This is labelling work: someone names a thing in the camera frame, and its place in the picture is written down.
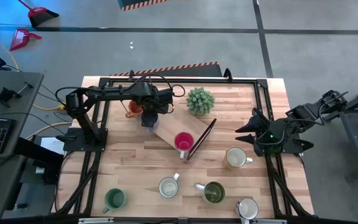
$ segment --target potted plant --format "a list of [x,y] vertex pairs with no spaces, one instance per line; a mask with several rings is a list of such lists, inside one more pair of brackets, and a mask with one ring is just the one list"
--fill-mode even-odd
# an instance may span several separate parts
[[214,107],[215,97],[203,87],[190,90],[186,99],[188,111],[193,115],[207,115]]

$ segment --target mug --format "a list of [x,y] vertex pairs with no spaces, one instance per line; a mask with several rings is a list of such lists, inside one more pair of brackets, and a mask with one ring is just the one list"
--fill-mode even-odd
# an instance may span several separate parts
[[178,177],[179,174],[175,174],[173,177],[166,177],[161,180],[158,189],[163,197],[172,198],[178,193]]
[[244,150],[239,147],[232,147],[226,151],[224,156],[224,166],[228,169],[236,169],[242,167],[244,164],[251,163],[253,160],[247,157]]
[[202,198],[206,203],[219,203],[224,199],[224,187],[214,181],[202,186],[200,184],[195,185],[196,189],[202,191]]
[[103,213],[106,213],[110,210],[117,210],[122,208],[127,203],[127,197],[125,193],[120,189],[111,189],[104,196],[104,206]]
[[180,159],[185,157],[185,152],[189,151],[194,145],[193,136],[187,132],[181,132],[175,136],[175,147],[180,152]]
[[236,203],[236,213],[240,216],[242,224],[249,224],[249,220],[256,218],[258,212],[258,204],[252,198],[243,198]]
[[142,113],[143,113],[142,106],[137,105],[135,101],[131,100],[128,104],[128,110],[127,113],[125,114],[125,117],[139,119]]

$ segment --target orange hazard stripe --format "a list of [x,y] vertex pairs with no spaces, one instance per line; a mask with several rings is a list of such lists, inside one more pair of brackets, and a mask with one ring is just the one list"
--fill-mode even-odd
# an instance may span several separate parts
[[141,2],[141,3],[131,4],[129,6],[122,7],[121,10],[127,11],[127,10],[131,10],[131,9],[137,9],[140,7],[149,6],[149,5],[162,3],[162,2],[166,2],[166,1],[169,1],[169,0],[148,0],[148,1]]
[[[166,68],[156,68],[156,69],[150,69],[150,70],[137,71],[137,72],[134,72],[134,74],[141,75],[141,74],[147,74],[147,73],[153,73],[153,72],[163,72],[163,71],[177,70],[177,69],[183,69],[183,68],[202,67],[202,66],[207,66],[207,65],[218,65],[218,62],[205,62],[205,63],[196,63],[196,64],[191,64],[191,65],[180,65],[180,66],[172,66],[172,67],[166,67]],[[118,73],[118,74],[114,74],[113,76],[129,76],[129,72]]]

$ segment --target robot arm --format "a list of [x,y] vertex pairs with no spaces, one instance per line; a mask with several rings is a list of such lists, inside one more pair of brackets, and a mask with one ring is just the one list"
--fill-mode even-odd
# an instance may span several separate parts
[[239,141],[254,145],[258,156],[267,154],[302,153],[313,147],[313,143],[299,139],[299,134],[307,131],[315,124],[324,125],[322,114],[341,110],[347,103],[345,93],[330,90],[316,103],[306,103],[286,112],[287,118],[275,121],[268,120],[259,110],[252,110],[249,122],[236,130],[237,133],[255,132],[259,136],[249,134],[237,137]]
[[77,119],[84,131],[85,141],[98,141],[99,129],[86,114],[99,101],[134,100],[143,108],[142,125],[153,127],[157,122],[157,114],[168,113],[169,104],[173,103],[171,88],[158,90],[147,82],[135,82],[129,87],[96,87],[78,88],[66,96],[67,114]]

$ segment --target green mug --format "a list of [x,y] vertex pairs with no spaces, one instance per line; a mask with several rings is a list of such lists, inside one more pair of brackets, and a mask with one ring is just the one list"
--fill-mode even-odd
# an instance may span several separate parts
[[105,208],[103,209],[103,213],[122,208],[126,203],[127,197],[122,190],[111,189],[106,193],[106,196],[104,196]]
[[195,187],[202,191],[201,196],[206,203],[219,203],[224,199],[224,187],[216,181],[210,182],[205,186],[196,184]]

